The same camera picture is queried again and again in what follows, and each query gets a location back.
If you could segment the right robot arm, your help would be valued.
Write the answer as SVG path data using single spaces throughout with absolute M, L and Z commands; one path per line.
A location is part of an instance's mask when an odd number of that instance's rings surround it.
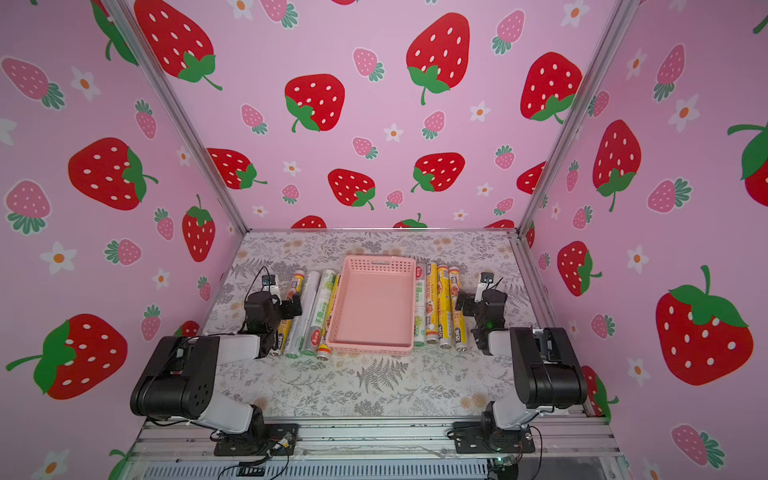
M 584 403 L 589 391 L 566 331 L 507 327 L 506 301 L 506 293 L 489 288 L 479 298 L 459 293 L 454 307 L 475 320 L 471 332 L 484 355 L 512 361 L 514 390 L 486 407 L 480 420 L 485 438 L 521 433 L 544 413 Z

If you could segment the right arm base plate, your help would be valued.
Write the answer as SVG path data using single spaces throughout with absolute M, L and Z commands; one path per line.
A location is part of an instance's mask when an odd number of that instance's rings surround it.
M 454 422 L 446 434 L 459 454 L 529 454 L 536 451 L 529 429 L 503 430 L 480 422 Z

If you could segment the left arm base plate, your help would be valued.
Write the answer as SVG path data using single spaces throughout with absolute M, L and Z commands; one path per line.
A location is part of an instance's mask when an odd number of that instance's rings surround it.
M 222 433 L 215 441 L 216 457 L 289 456 L 298 439 L 297 423 L 264 424 L 242 434 Z

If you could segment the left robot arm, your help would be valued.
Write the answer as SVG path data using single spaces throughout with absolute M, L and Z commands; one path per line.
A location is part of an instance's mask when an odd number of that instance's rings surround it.
M 259 360 L 277 346 L 278 327 L 303 312 L 300 296 L 282 301 L 268 291 L 249 294 L 245 320 L 234 334 L 163 337 L 130 396 L 134 415 L 156 423 L 171 419 L 250 442 L 267 435 L 260 408 L 235 401 L 215 388 L 220 366 Z

